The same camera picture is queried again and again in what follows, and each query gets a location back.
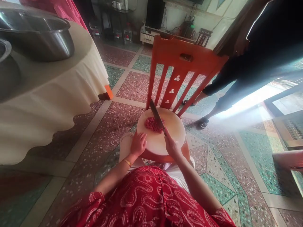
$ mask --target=metal bowl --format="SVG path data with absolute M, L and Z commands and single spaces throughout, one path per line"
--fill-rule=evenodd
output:
M 15 60 L 10 56 L 11 44 L 0 39 L 0 100 L 7 97 L 21 80 Z
M 0 36 L 34 61 L 60 61 L 74 54 L 70 24 L 35 10 L 0 9 Z

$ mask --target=black pants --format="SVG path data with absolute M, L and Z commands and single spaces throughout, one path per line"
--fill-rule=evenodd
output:
M 247 95 L 255 92 L 276 79 L 270 71 L 303 57 L 303 42 L 254 42 L 250 49 L 239 57 L 230 58 L 212 84 L 203 93 L 211 96 L 235 81 L 224 96 L 219 98 L 216 107 L 225 111 Z

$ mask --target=round cutting board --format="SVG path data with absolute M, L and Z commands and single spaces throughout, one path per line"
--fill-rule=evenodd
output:
M 157 108 L 157 111 L 162 119 L 164 119 L 164 126 L 169 130 L 171 137 L 177 142 L 177 146 L 181 148 L 185 141 L 185 128 L 181 119 L 173 112 L 165 108 Z M 156 155 L 168 155 L 165 148 L 164 133 L 157 133 L 147 129 L 144 125 L 145 120 L 153 117 L 151 109 L 146 110 L 139 118 L 137 125 L 137 132 L 144 132 L 147 134 L 146 149 Z

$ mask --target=kitchen knife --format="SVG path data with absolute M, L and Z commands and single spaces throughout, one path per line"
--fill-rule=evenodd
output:
M 161 117 L 156 109 L 156 106 L 154 104 L 154 101 L 151 99 L 151 101 L 149 102 L 149 105 L 151 107 L 151 111 L 152 113 L 154 114 L 154 117 L 155 117 L 155 120 L 156 120 L 156 123 L 158 125 L 159 128 L 162 128 L 163 129 L 163 132 L 164 132 L 164 135 L 166 136 L 166 132 L 165 132 L 165 128 L 164 128 L 164 124 L 161 120 Z

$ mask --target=red dress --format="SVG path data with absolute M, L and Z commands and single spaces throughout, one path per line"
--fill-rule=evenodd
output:
M 63 226 L 233 226 L 221 208 L 209 215 L 175 180 L 154 166 L 131 171 L 111 195 L 92 192 L 79 200 Z

